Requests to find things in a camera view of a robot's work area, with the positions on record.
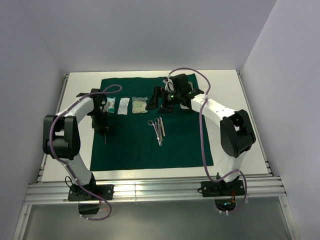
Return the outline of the green white gauze bag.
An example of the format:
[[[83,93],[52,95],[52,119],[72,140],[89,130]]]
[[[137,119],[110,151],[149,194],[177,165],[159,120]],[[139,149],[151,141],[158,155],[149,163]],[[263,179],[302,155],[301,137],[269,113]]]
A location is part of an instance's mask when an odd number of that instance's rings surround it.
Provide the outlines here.
[[[147,97],[132,97],[132,113],[133,114],[145,114],[148,112]]]

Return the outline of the steel tweezers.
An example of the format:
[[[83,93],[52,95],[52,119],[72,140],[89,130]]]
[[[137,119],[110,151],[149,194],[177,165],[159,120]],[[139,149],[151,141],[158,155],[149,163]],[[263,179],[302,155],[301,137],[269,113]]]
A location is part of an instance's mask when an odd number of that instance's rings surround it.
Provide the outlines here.
[[[166,133],[165,133],[165,128],[164,128],[163,119],[162,119],[161,116],[159,117],[159,119],[160,119],[161,132],[162,132],[163,137],[165,137],[165,136],[166,136]]]

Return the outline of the white gauze packet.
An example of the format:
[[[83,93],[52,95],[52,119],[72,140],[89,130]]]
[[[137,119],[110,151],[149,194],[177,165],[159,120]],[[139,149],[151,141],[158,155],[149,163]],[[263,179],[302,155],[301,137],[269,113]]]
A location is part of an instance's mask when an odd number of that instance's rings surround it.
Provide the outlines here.
[[[116,98],[115,97],[108,97],[106,102],[106,110],[108,113],[114,113],[115,112],[115,104],[116,104]]]

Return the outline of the steel surgical scissors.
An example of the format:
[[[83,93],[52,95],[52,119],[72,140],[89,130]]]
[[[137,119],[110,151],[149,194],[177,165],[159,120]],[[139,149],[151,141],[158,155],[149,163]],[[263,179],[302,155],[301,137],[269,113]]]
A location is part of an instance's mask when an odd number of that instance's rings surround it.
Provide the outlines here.
[[[161,135],[160,135],[160,130],[159,130],[159,126],[160,126],[160,119],[159,118],[155,118],[154,120],[148,120],[147,124],[149,126],[152,126],[154,129],[154,132],[156,134],[156,139],[158,142],[158,145],[161,147],[162,146],[162,141],[161,141]]]

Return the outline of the white sachet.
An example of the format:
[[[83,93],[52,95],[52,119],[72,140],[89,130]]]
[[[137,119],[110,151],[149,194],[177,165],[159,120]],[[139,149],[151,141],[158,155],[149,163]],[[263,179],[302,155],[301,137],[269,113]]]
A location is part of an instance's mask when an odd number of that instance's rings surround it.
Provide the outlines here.
[[[128,105],[130,102],[130,98],[128,97],[123,97],[119,101],[119,107],[117,114],[118,115],[127,115],[128,114]]]

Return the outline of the dark green surgical cloth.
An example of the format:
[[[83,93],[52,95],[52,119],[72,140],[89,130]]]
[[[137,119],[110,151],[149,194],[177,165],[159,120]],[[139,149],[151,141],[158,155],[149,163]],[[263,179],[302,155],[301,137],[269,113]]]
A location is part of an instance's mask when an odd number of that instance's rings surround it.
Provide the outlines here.
[[[159,146],[154,128],[148,120],[162,117],[165,136]],[[200,138],[203,127],[203,139]],[[108,115],[107,143],[94,134],[91,171],[192,168],[203,166],[201,142],[204,143],[207,165],[213,165],[206,125],[199,124],[199,113],[174,106],[172,113],[159,114],[156,109],[147,113],[127,115],[117,112]]]

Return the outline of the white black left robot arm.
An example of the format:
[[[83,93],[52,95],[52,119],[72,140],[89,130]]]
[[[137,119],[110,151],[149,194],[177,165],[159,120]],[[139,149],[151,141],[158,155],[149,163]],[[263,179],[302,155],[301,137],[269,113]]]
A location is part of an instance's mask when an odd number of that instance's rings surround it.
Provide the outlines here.
[[[64,111],[47,115],[43,120],[43,152],[65,168],[71,181],[71,194],[82,201],[99,199],[101,194],[93,173],[80,155],[78,124],[89,116],[94,132],[106,138],[109,129],[108,113],[103,111],[106,102],[105,93],[93,88],[89,93],[78,94],[76,101]]]

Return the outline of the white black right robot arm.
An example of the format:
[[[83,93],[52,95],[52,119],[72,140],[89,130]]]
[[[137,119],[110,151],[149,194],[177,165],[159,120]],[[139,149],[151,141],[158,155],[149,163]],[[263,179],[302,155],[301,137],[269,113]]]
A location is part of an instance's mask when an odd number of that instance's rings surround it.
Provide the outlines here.
[[[224,151],[216,178],[201,184],[202,194],[222,196],[246,194],[246,183],[240,180],[240,167],[246,153],[256,142],[249,114],[244,109],[228,108],[208,97],[208,93],[194,88],[186,74],[167,76],[165,86],[155,86],[146,110],[172,113],[174,105],[181,105],[206,117],[219,127],[220,144]]]

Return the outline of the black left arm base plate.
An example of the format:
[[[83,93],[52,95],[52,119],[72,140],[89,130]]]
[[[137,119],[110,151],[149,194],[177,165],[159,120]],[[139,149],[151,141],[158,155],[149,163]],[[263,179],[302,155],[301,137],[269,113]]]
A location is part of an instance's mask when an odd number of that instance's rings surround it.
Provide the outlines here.
[[[114,194],[114,185],[113,184],[104,184],[97,185],[93,193],[105,200],[112,200]],[[69,202],[78,202],[78,201],[97,201],[97,197],[92,196],[78,185],[72,185],[69,189],[67,200]]]

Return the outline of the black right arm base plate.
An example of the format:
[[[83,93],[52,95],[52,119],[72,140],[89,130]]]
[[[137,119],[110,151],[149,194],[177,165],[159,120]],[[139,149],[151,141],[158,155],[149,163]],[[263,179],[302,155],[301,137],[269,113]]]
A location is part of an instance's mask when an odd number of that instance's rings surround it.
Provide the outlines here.
[[[236,179],[233,182],[202,181],[197,191],[203,197],[231,197],[233,194],[235,196],[245,195],[244,183],[240,179]]]

